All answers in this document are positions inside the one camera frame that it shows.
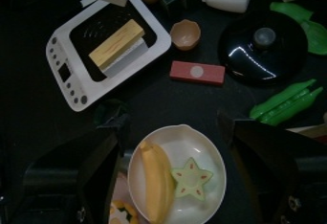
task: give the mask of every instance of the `banana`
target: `banana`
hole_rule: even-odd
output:
[[[157,152],[159,159],[163,162],[163,175],[164,175],[164,187],[166,187],[166,200],[164,200],[164,206],[163,206],[163,219],[168,214],[168,211],[171,209],[171,204],[174,202],[174,196],[175,196],[175,181],[171,175],[171,164],[168,161],[167,154],[163,150],[163,148],[153,144],[153,149]]]
[[[174,200],[174,179],[164,150],[156,144],[140,143],[140,154],[145,173],[145,206],[151,224],[164,223]]]

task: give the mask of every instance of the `toy food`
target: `toy food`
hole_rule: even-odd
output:
[[[323,91],[323,87],[311,91],[315,82],[312,78],[308,81],[292,83],[279,94],[252,108],[250,117],[272,126],[292,118],[312,105],[316,96]]]
[[[214,173],[200,169],[194,158],[190,158],[183,168],[174,168],[171,175],[178,182],[176,197],[194,196],[198,200],[206,199],[203,185],[211,179]]]
[[[182,20],[170,30],[171,41],[180,51],[191,50],[200,39],[200,29],[195,21]]]
[[[319,16],[318,12],[308,11],[294,3],[272,2],[270,9],[286,14],[299,23],[308,39],[308,52],[326,56],[327,28],[322,25],[324,23],[324,16]]]
[[[88,55],[97,67],[104,70],[113,60],[131,48],[145,32],[133,20],[115,32]]]
[[[139,145],[145,173],[145,206],[151,224],[160,224],[174,200],[174,179],[164,150],[157,144],[143,141]]]
[[[109,206],[108,224],[137,224],[137,213],[129,203],[113,200]]]

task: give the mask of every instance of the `white bowl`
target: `white bowl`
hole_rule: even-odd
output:
[[[192,196],[175,198],[166,219],[167,224],[206,223],[220,207],[226,190],[223,158],[215,145],[200,132],[184,124],[155,130],[144,140],[162,146],[174,168],[182,168],[194,157],[199,167],[214,172],[204,185],[206,200],[199,201]],[[129,162],[128,184],[133,204],[147,219],[145,180],[139,146]]]

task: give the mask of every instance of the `black pot lid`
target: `black pot lid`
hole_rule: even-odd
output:
[[[219,59],[244,82],[276,84],[299,72],[308,40],[294,19],[275,11],[252,11],[223,30]]]

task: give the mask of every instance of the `white button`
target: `white button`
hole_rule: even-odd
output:
[[[194,66],[192,69],[191,69],[191,75],[192,77],[195,78],[200,78],[203,76],[203,68],[200,66]]]

